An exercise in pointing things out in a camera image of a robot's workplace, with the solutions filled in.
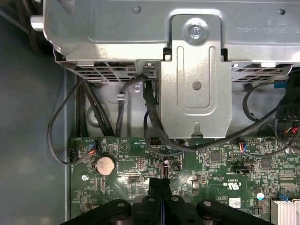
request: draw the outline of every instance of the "capacitor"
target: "capacitor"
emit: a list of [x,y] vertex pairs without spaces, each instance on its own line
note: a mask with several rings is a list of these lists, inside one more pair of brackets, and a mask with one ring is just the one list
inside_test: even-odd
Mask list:
[[110,175],[116,167],[116,162],[113,157],[109,155],[101,156],[95,164],[95,169],[103,176]]
[[260,192],[260,193],[258,193],[258,194],[256,195],[256,198],[257,198],[258,200],[263,200],[263,199],[264,199],[264,194],[263,194],[262,192]]

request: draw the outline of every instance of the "black connector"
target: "black connector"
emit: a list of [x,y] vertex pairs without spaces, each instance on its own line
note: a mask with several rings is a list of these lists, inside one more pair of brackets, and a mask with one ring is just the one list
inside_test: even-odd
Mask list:
[[300,120],[300,73],[289,75],[285,96],[277,106],[276,119]]

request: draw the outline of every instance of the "cable clip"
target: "cable clip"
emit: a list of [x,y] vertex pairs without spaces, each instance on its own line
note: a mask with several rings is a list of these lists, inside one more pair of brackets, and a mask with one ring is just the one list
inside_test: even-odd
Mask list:
[[125,94],[124,93],[119,93],[119,94],[116,94],[116,99],[118,100],[118,101],[120,101],[120,100],[125,100]]

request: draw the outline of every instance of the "blue component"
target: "blue component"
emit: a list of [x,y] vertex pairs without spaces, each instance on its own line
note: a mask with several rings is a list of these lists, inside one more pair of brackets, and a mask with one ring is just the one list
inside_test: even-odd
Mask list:
[[276,81],[274,83],[274,88],[286,88],[287,87],[287,81]]
[[281,194],[281,193],[278,193],[278,198],[282,201],[285,201],[285,202],[288,202],[289,201],[289,198],[284,195],[284,194]]

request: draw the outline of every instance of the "blue connector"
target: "blue connector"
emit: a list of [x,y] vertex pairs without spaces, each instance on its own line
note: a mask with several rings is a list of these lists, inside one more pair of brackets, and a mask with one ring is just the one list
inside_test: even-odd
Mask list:
[[281,193],[278,193],[278,198],[281,200],[281,201],[285,201],[285,202],[288,202],[289,201],[289,198],[284,195],[284,194],[281,194]]

